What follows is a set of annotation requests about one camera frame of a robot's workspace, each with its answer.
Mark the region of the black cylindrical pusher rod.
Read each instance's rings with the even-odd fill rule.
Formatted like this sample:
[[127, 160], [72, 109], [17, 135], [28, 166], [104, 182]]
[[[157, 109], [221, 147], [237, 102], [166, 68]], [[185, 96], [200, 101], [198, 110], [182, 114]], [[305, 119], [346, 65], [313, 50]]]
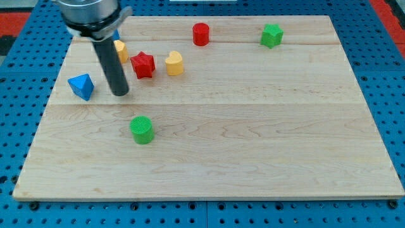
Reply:
[[129, 86], [112, 38], [92, 42], [92, 45], [112, 94], [126, 95], [129, 92]]

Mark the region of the blue block behind arm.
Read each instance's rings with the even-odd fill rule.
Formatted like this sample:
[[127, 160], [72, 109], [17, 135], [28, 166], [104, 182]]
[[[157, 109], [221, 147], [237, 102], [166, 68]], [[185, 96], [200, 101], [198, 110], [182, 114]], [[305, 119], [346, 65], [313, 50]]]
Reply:
[[117, 40], [120, 39], [120, 34], [119, 34], [119, 32], [118, 32], [117, 30], [114, 31], [113, 36], [112, 36], [112, 39], [113, 39], [114, 41], [117, 41]]

